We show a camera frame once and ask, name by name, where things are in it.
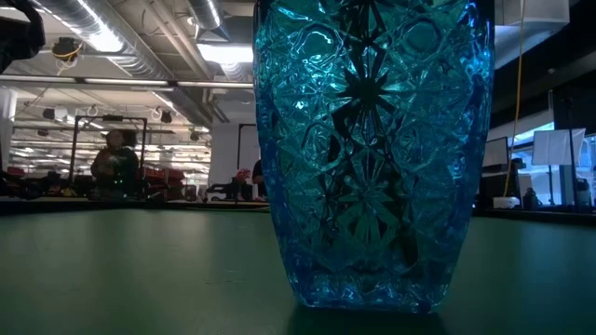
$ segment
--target blue glass vase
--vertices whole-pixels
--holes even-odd
[[[254,82],[281,256],[307,306],[429,313],[480,179],[494,1],[262,0]]]

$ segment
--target cable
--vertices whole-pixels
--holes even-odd
[[[525,26],[525,5],[527,0],[523,0],[521,8],[521,29],[520,29],[520,59],[518,63],[518,92],[515,105],[515,122],[513,123],[513,138],[511,139],[511,150],[509,152],[509,163],[507,167],[507,178],[505,179],[505,192],[503,197],[509,192],[509,179],[511,178],[511,165],[513,164],[513,147],[515,146],[515,136],[518,132],[518,120],[520,119],[520,107],[522,104],[522,68],[523,68],[523,28]]]

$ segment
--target white board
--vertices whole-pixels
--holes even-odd
[[[482,167],[489,167],[499,164],[508,164],[508,140],[501,138],[493,141],[487,141],[484,147],[484,160]]]
[[[586,136],[586,130],[573,129],[574,155],[576,164],[579,162],[581,146]],[[569,130],[537,131],[534,133],[533,166],[571,165],[571,148]]]

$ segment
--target pillar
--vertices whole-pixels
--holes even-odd
[[[209,185],[230,182],[241,168],[252,171],[260,157],[259,140],[253,124],[213,125],[211,143]]]
[[[2,143],[2,169],[8,168],[10,161],[10,139],[17,110],[18,93],[14,89],[0,87],[0,142]]]

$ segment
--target green table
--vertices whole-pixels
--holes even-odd
[[[594,334],[596,230],[474,219],[435,315],[309,310],[268,214],[0,218],[0,334]]]

